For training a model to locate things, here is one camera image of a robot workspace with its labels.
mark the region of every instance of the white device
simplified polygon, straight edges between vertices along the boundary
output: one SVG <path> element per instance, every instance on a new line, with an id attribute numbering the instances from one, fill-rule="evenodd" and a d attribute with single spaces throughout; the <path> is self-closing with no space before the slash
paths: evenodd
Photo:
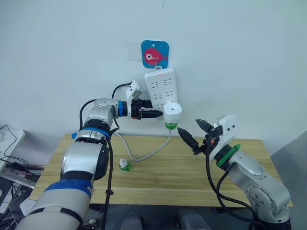
<path id="1" fill-rule="evenodd" d="M 145 81 L 153 108 L 163 111 L 168 102 L 177 102 L 177 84 L 173 68 L 145 74 Z"/>
<path id="2" fill-rule="evenodd" d="M 142 89 L 137 81 L 133 81 L 129 88 L 126 90 L 126 101 L 127 101 L 127 117 L 131 119 L 131 102 L 133 99 L 137 99 L 142 93 Z"/>
<path id="3" fill-rule="evenodd" d="M 217 118 L 217 121 L 214 122 L 213 127 L 218 126 L 223 127 L 223 134 L 219 136 L 220 141 L 217 146 L 209 155 L 209 159 L 212 161 L 215 155 L 227 144 L 229 144 L 236 135 L 236 116 L 227 115 Z"/>
<path id="4" fill-rule="evenodd" d="M 164 105 L 163 116 L 166 123 L 178 123 L 182 112 L 177 102 L 168 102 Z"/>

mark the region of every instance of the white power strip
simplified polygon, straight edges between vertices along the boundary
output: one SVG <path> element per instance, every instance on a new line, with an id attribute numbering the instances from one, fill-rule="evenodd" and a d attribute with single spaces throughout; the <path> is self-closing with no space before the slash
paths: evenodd
<path id="1" fill-rule="evenodd" d="M 163 111 L 166 103 L 178 101 L 176 76 L 173 68 L 146 73 L 145 81 L 153 108 Z"/>

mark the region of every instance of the blue sticker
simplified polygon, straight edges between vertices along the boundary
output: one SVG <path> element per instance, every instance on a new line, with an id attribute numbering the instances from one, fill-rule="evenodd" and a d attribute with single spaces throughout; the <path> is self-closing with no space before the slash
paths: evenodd
<path id="1" fill-rule="evenodd" d="M 166 69 L 168 65 L 168 43 L 145 40 L 141 44 L 143 65 L 154 68 L 156 65 Z"/>

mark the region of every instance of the blue ring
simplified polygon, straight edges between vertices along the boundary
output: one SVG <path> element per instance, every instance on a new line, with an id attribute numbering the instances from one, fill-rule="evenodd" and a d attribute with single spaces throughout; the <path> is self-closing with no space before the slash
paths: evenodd
<path id="1" fill-rule="evenodd" d="M 108 137 L 108 138 L 110 138 L 110 135 L 107 133 L 107 132 L 105 132 L 105 131 L 103 131 L 103 130 L 101 130 L 101 129 L 98 129 L 98 128 L 83 128 L 83 129 L 81 129 L 81 130 L 91 130 L 91 131 L 96 131 L 96 132 L 99 132 L 99 133 L 102 133 L 103 135 L 105 135 L 106 137 Z"/>
<path id="2" fill-rule="evenodd" d="M 118 113 L 119 116 L 123 116 L 124 105 L 122 101 L 118 101 Z"/>
<path id="3" fill-rule="evenodd" d="M 45 191 L 49 190 L 56 190 L 56 189 L 77 189 L 85 192 L 88 194 L 88 196 L 92 197 L 92 192 L 87 188 L 92 188 L 93 185 L 90 185 L 91 182 L 86 182 L 85 180 L 78 180 L 78 179 L 72 179 L 72 180 L 63 180 L 55 182 L 54 184 L 49 185 L 48 188 L 45 189 Z"/>

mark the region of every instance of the green bottle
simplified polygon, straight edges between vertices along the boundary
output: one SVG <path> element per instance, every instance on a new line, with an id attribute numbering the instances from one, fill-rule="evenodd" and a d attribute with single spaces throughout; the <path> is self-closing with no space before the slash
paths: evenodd
<path id="1" fill-rule="evenodd" d="M 128 172 L 131 168 L 130 161 L 126 160 L 125 158 L 120 158 L 119 168 L 123 173 Z"/>

